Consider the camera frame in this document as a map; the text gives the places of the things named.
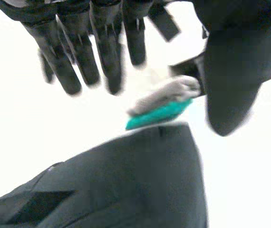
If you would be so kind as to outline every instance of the dark gray fabric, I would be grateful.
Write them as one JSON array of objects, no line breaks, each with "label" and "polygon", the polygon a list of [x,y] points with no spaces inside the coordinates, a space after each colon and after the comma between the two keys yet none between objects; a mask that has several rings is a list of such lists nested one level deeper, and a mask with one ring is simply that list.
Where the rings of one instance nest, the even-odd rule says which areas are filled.
[{"label": "dark gray fabric", "polygon": [[93,148],[43,172],[30,193],[24,207],[8,202],[0,228],[207,228],[200,158],[187,125]]}]

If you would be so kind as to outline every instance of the white surface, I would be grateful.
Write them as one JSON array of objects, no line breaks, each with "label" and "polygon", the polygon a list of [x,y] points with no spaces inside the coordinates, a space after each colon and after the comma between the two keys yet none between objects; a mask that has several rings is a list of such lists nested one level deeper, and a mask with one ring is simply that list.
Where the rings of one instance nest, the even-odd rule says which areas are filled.
[{"label": "white surface", "polygon": [[[49,165],[123,133],[124,105],[133,94],[167,78],[167,64],[202,50],[201,25],[192,6],[169,8],[183,33],[166,44],[147,20],[148,67],[132,68],[125,47],[127,92],[118,98],[104,86],[84,88],[74,99],[58,81],[44,83],[34,39],[0,11],[0,196]],[[271,81],[252,112],[249,122],[226,138],[208,128],[205,97],[182,117],[202,154],[211,228],[271,227]]]}]

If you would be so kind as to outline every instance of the teal sponge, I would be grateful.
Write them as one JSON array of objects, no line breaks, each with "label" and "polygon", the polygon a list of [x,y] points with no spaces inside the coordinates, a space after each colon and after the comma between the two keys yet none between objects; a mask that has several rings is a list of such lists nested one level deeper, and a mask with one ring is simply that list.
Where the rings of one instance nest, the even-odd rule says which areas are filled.
[{"label": "teal sponge", "polygon": [[151,124],[170,121],[177,118],[193,102],[187,99],[183,102],[169,102],[167,105],[156,108],[148,113],[132,117],[126,126],[126,130],[133,130]]}]

